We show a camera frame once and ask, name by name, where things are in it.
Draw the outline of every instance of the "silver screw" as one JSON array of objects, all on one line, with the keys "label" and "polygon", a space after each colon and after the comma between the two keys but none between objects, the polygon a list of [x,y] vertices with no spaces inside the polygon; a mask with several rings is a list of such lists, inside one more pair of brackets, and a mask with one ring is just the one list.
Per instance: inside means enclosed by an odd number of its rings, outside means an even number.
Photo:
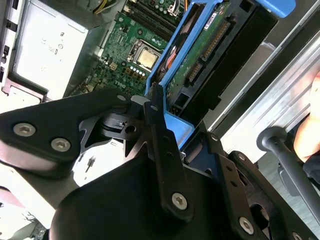
[{"label": "silver screw", "polygon": [[158,108],[155,105],[151,105],[151,108],[155,111],[158,111]]},{"label": "silver screw", "polygon": [[296,233],[295,231],[292,232],[292,236],[294,238],[294,240],[302,240],[302,238],[300,237],[300,235],[298,233]]},{"label": "silver screw", "polygon": [[211,134],[211,138],[213,139],[213,140],[215,140],[216,142],[218,142],[218,138],[215,136],[215,135],[213,135],[213,134]]},{"label": "silver screw", "polygon": [[29,123],[18,123],[13,127],[13,132],[22,137],[30,137],[36,133],[36,128]]},{"label": "silver screw", "polygon": [[246,160],[246,157],[243,156],[241,153],[238,153],[238,157],[239,157],[242,161],[245,161],[245,160]]},{"label": "silver screw", "polygon": [[67,139],[58,137],[51,141],[51,147],[58,152],[66,152],[70,149],[71,144]]},{"label": "silver screw", "polygon": [[120,99],[121,101],[125,101],[126,100],[126,98],[124,97],[124,96],[122,96],[122,95],[118,95],[118,96],[116,96],[118,99]]},{"label": "silver screw", "polygon": [[242,229],[249,235],[254,234],[254,227],[252,226],[251,222],[249,222],[248,219],[246,219],[245,217],[240,217],[239,218],[239,223],[240,226],[242,227]]},{"label": "silver screw", "polygon": [[188,206],[187,199],[181,193],[172,194],[172,203],[180,210],[185,210]]}]

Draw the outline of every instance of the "gray metal panel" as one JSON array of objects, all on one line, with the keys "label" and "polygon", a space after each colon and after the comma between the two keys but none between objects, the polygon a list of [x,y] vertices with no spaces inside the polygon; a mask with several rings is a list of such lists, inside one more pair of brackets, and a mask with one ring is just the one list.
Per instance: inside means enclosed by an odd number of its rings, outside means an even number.
[{"label": "gray metal panel", "polygon": [[[71,77],[71,83],[83,80],[105,33],[97,25],[97,16],[74,4],[70,13],[64,15],[60,11],[66,13],[71,9],[66,6],[53,9],[39,0],[26,3],[12,70],[47,89],[51,100],[63,97]],[[77,22],[68,16],[76,17]]]},{"label": "gray metal panel", "polygon": [[221,138],[226,152],[238,150],[252,162],[265,153],[256,145],[260,132],[271,126],[291,130],[309,112],[309,91],[320,69],[320,32]]},{"label": "gray metal panel", "polygon": [[218,106],[209,110],[203,121],[209,131],[221,123],[237,100],[257,81],[260,73],[268,66],[292,35],[320,5],[320,0],[297,0],[295,10],[286,18],[280,19],[265,41],[257,48],[247,63],[239,71],[221,96]]}]

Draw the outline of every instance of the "mounting hole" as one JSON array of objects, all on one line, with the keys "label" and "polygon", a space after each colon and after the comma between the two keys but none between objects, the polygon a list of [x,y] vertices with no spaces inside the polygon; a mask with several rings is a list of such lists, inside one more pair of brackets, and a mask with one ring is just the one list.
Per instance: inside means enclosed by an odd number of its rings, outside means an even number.
[{"label": "mounting hole", "polygon": [[136,129],[135,126],[127,126],[124,131],[125,131],[126,134],[132,134],[132,133],[134,133],[136,130],[137,130],[137,129]]},{"label": "mounting hole", "polygon": [[138,33],[138,35],[142,35],[144,33],[144,31],[141,28],[139,28],[136,32]]},{"label": "mounting hole", "polygon": [[207,170],[204,171],[206,174],[212,175],[211,168],[207,168]]},{"label": "mounting hole", "polygon": [[167,156],[168,158],[173,158],[173,157],[174,157],[174,155],[173,155],[170,151],[167,151],[167,152],[166,152],[166,156]]},{"label": "mounting hole", "polygon": [[269,226],[269,216],[266,210],[260,204],[253,204],[250,206],[250,211],[254,219],[255,224],[264,230]]},{"label": "mounting hole", "polygon": [[238,185],[237,185],[234,181],[230,181],[230,183],[231,183],[232,186],[234,186],[235,188],[238,187]]},{"label": "mounting hole", "polygon": [[166,142],[170,143],[170,138],[168,136],[163,136],[163,140],[165,140]]},{"label": "mounting hole", "polygon": [[126,98],[124,97],[124,96],[122,96],[122,95],[118,95],[118,96],[116,96],[118,99],[120,99],[121,101],[125,101],[126,100]]},{"label": "mounting hole", "polygon": [[250,12],[251,8],[252,8],[253,4],[248,1],[248,0],[243,0],[241,3],[240,3],[240,8],[242,8],[243,10],[245,10],[247,13]]}]

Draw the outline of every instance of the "sticker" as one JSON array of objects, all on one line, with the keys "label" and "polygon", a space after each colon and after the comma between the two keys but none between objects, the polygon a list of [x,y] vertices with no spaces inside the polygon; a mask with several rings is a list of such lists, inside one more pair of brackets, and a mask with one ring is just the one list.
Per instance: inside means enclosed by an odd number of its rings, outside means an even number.
[{"label": "sticker", "polygon": [[215,20],[216,16],[217,16],[217,13],[214,12],[214,13],[212,14],[212,16],[210,17],[210,19],[208,20],[208,22],[206,23],[206,25],[204,26],[204,30],[208,30],[208,28],[210,27],[210,25],[212,24],[212,22]]}]

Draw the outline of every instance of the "black handle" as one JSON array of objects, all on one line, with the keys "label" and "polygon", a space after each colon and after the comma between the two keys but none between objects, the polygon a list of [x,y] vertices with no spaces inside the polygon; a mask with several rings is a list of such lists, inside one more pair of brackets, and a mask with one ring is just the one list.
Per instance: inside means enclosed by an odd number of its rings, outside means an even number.
[{"label": "black handle", "polygon": [[257,145],[263,151],[273,152],[279,159],[280,164],[320,225],[320,197],[298,164],[297,156],[283,143],[286,138],[287,133],[283,128],[271,127],[260,133],[257,138]]}]

